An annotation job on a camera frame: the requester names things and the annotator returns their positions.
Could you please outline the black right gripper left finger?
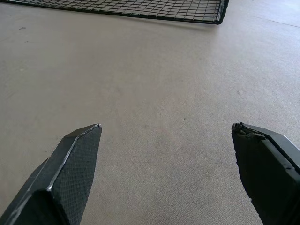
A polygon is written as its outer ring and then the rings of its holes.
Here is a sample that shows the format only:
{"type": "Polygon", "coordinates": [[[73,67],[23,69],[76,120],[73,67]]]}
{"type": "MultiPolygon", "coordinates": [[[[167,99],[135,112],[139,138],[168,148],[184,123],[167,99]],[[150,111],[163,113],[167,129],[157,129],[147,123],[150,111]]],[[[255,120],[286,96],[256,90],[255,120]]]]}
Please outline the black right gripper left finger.
{"type": "Polygon", "coordinates": [[[102,128],[74,130],[29,176],[0,225],[80,225],[93,184],[102,128]]]}

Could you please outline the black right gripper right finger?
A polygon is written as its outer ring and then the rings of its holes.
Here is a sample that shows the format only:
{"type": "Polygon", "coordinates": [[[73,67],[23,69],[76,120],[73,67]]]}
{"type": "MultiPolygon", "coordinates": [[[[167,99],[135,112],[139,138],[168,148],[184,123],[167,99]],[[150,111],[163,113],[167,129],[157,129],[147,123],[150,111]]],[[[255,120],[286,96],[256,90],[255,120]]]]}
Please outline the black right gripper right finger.
{"type": "Polygon", "coordinates": [[[300,225],[300,149],[242,122],[233,124],[232,139],[242,185],[263,225],[300,225]]]}

